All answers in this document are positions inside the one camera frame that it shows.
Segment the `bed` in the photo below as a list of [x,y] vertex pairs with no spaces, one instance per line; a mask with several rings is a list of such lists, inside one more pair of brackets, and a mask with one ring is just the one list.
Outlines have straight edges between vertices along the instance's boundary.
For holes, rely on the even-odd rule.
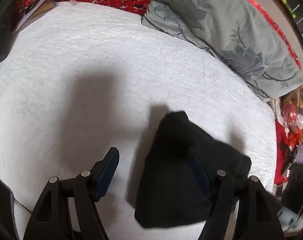
[[[203,222],[144,230],[134,219],[158,123],[178,110],[248,155],[249,175],[272,190],[274,116],[231,69],[191,43],[141,25],[139,15],[60,3],[18,33],[0,63],[0,179],[32,210],[50,177],[72,178],[117,147],[119,166],[97,205],[109,238],[197,239]],[[29,214],[17,202],[14,213],[22,238]],[[77,224],[74,214],[72,221]]]

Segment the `pillow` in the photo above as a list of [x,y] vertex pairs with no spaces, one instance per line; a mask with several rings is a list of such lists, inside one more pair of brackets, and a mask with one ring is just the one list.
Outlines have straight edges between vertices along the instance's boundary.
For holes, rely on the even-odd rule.
[[303,84],[284,41],[246,0],[152,0],[142,23],[212,51],[263,101]]

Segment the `mattress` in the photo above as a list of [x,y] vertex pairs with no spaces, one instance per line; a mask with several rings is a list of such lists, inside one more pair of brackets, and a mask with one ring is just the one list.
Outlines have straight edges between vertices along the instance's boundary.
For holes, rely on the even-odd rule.
[[[134,219],[159,121],[178,110],[248,155],[250,175],[272,190],[273,114],[242,79],[193,44],[141,25],[139,15],[60,3],[23,29],[0,63],[0,179],[32,210],[50,177],[73,178],[117,147],[120,163],[97,204],[109,238],[197,239],[204,223],[145,230]],[[29,214],[17,204],[14,212],[22,238]]]

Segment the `black fabric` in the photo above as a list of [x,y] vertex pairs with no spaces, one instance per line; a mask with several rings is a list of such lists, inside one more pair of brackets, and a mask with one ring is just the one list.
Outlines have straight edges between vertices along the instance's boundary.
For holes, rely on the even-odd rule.
[[303,206],[303,164],[295,163],[282,194],[282,205],[299,214]]
[[10,52],[13,8],[14,2],[8,5],[0,17],[0,62],[2,62]]
[[169,113],[161,121],[145,159],[135,209],[141,226],[167,228],[207,219],[211,202],[201,195],[187,163],[190,147],[197,147],[217,170],[247,179],[249,157],[214,140],[190,122],[185,112]]

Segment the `floral pillowcase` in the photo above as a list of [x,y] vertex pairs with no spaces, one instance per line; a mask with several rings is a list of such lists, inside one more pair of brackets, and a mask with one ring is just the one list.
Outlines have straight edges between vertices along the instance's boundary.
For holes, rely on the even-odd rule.
[[151,0],[142,23],[212,53],[262,101],[303,84],[285,42],[246,0]]

